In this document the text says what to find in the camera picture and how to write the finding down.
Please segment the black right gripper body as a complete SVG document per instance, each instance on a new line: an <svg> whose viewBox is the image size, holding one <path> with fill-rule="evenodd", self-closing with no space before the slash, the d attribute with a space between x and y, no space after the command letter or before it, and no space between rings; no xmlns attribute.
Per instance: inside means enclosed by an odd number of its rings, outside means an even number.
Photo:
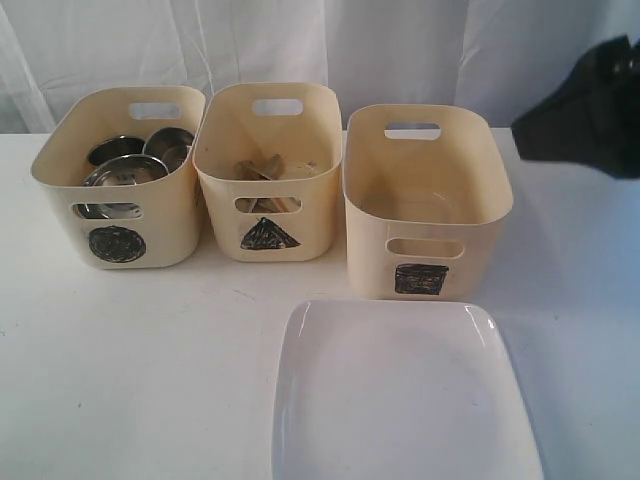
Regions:
<svg viewBox="0 0 640 480"><path fill-rule="evenodd" d="M621 35L587 50L579 59L579 96L612 92L623 100L639 99L639 41Z"/></svg>

